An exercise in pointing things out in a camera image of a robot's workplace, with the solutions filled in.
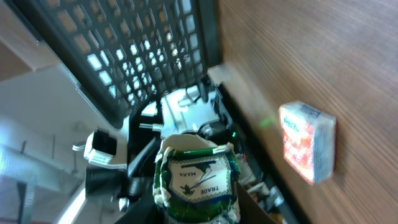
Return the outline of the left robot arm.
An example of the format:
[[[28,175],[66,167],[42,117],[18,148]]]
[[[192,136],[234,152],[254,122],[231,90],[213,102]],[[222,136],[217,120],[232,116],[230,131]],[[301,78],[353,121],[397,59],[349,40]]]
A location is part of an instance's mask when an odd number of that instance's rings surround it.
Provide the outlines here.
[[[197,135],[217,145],[230,142],[241,151],[241,135],[210,80],[150,97],[127,117],[127,126],[126,137],[97,128],[82,146],[89,162],[83,188],[88,200],[139,200],[153,183],[161,140],[173,134]]]

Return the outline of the small green white box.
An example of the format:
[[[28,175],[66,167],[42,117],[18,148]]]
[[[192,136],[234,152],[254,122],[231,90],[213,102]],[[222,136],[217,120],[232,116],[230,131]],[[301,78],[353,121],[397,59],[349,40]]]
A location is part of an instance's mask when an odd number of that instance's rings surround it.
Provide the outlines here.
[[[154,202],[166,223],[239,223],[239,176],[230,142],[174,134],[155,158]]]

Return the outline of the red tissue packet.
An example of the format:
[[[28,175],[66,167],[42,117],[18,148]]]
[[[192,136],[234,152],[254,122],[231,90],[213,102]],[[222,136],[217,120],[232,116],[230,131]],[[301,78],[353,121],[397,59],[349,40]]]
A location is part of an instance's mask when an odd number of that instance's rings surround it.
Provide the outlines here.
[[[334,171],[336,118],[302,101],[281,105],[283,157],[309,184],[329,179]]]

